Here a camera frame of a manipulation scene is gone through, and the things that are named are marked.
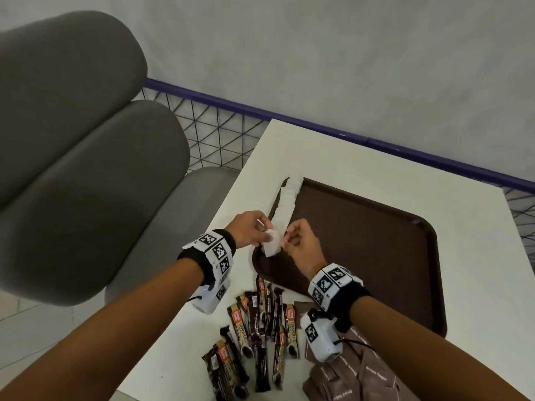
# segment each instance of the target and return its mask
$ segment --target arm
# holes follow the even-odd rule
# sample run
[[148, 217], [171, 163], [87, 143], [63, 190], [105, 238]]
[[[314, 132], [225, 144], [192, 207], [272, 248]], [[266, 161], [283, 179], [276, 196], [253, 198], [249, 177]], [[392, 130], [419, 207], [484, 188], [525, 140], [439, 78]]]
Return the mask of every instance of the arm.
[[[260, 211], [239, 214], [225, 228], [236, 247], [271, 237]], [[0, 401], [108, 400], [204, 279], [180, 259], [131, 293], [106, 305], [0, 391]]]
[[[311, 280], [327, 265], [318, 238], [306, 220], [293, 222], [284, 250]], [[522, 394], [476, 359], [372, 297], [360, 297], [351, 322], [383, 360], [422, 401], [527, 401]]]

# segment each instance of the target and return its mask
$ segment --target gray wall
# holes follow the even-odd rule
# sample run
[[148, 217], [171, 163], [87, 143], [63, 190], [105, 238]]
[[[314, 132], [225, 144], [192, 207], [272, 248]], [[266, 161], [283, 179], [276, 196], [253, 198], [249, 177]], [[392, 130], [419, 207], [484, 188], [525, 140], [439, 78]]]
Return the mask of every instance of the gray wall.
[[0, 29], [84, 8], [155, 79], [535, 181], [535, 0], [0, 0]]

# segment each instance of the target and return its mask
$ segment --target black cable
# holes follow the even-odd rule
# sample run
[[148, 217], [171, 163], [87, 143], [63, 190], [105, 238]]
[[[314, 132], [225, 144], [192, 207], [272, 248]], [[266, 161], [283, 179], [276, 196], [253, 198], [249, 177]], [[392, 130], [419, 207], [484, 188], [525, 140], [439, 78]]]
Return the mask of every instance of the black cable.
[[372, 348], [370, 345], [366, 345], [364, 342], [361, 342], [361, 341], [354, 341], [353, 339], [338, 339], [337, 341], [334, 341], [333, 344], [338, 345], [341, 342], [356, 343], [356, 344], [365, 346], [366, 348], [368, 348], [368, 349], [370, 349], [372, 351], [375, 351], [375, 349]]

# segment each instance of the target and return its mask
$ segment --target hand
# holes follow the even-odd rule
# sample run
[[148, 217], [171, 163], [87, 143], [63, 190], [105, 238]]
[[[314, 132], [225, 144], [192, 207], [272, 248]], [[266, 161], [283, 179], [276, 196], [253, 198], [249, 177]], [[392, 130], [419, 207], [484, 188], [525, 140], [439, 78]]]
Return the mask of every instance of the hand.
[[314, 235], [306, 219], [292, 222], [280, 242], [298, 267], [309, 280], [327, 266], [319, 239]]
[[246, 211], [238, 214], [225, 228], [236, 242], [236, 249], [247, 245], [258, 246], [262, 242], [270, 242], [273, 237], [265, 231], [272, 229], [273, 224], [262, 211]]

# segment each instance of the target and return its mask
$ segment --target gray chair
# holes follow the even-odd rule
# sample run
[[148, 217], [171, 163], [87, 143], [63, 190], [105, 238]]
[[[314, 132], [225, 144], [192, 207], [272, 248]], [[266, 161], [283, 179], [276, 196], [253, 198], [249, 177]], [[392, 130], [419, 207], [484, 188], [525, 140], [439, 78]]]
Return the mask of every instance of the gray chair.
[[131, 102], [146, 76], [132, 33], [103, 13], [0, 34], [0, 289], [110, 301], [206, 230], [238, 172], [186, 175], [175, 115]]

